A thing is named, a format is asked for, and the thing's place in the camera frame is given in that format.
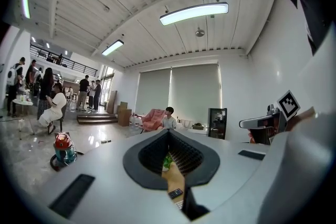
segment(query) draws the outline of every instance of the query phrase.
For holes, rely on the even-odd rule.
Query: red and blue vacuum cleaner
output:
[[[50,165],[55,171],[69,166],[77,160],[78,155],[83,155],[82,152],[76,151],[68,132],[55,135],[54,149],[56,154],[51,157]]]

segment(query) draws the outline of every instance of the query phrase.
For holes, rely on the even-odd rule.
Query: glossy floor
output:
[[[0,119],[0,150],[8,170],[12,172],[14,180],[19,186],[30,194],[35,194],[44,182],[56,172],[50,167],[50,158],[55,154],[53,143],[54,135],[48,135],[46,129],[38,127],[36,120],[36,107],[32,107],[32,114],[25,116],[22,131],[18,130],[18,118],[4,116]],[[69,132],[76,149],[86,153],[101,146],[102,140],[119,140],[137,135],[141,130],[121,127],[117,123],[105,125],[79,125],[76,113],[66,112],[63,122],[63,131]],[[31,119],[37,134],[32,130],[27,117]],[[59,122],[55,123],[59,132]]]

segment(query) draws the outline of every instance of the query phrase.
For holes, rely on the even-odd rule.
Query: black rectangular panel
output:
[[[93,181],[94,177],[92,176],[79,175],[49,208],[57,214],[69,218]]]
[[[238,153],[241,156],[252,158],[252,159],[257,159],[259,161],[262,161],[265,157],[265,154],[262,153],[257,153],[257,152],[252,152],[252,151],[246,151],[242,150],[241,152]]]

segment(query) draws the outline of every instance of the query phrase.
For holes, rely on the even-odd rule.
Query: woman with long black hair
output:
[[[40,100],[38,102],[38,109],[37,109],[37,120],[40,119],[40,116],[46,109],[50,109],[50,104],[47,100],[47,96],[51,95],[53,84],[54,84],[53,70],[49,67],[46,69],[46,72],[41,82],[41,91],[39,98]]]

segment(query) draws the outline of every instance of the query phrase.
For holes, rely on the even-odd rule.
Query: balcony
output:
[[[89,76],[95,77],[97,74],[97,69],[94,69],[92,67],[88,67],[85,65],[82,65],[81,63],[74,62],[67,58],[62,58],[61,60],[58,59],[58,55],[54,54],[50,51],[41,49],[39,47],[36,47],[34,45],[30,45],[30,55],[46,60],[48,62],[55,63],[59,66],[72,69],[74,71],[87,74]]]

